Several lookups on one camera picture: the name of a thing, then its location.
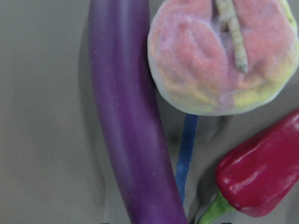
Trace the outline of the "purple eggplant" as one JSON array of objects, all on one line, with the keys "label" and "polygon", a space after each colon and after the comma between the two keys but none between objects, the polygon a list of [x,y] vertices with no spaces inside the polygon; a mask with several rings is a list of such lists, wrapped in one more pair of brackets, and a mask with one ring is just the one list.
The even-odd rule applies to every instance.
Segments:
[{"label": "purple eggplant", "polygon": [[92,0],[90,72],[102,133],[133,224],[185,224],[147,58],[146,0]]}]

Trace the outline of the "red chili pepper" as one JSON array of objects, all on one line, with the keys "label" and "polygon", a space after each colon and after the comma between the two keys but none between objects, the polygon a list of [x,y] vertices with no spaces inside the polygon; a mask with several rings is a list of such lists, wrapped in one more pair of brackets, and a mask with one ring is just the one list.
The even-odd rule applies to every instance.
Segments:
[{"label": "red chili pepper", "polygon": [[299,111],[295,109],[227,153],[215,170],[216,198],[197,221],[237,210],[270,213],[299,180]]}]

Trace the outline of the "peach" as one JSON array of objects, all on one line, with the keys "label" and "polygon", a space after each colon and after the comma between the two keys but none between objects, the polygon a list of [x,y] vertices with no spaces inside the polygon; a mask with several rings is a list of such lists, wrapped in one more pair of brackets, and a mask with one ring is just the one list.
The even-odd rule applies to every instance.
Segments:
[{"label": "peach", "polygon": [[272,101],[299,65],[298,26],[285,0],[166,0],[148,35],[161,96],[188,114],[227,116]]}]

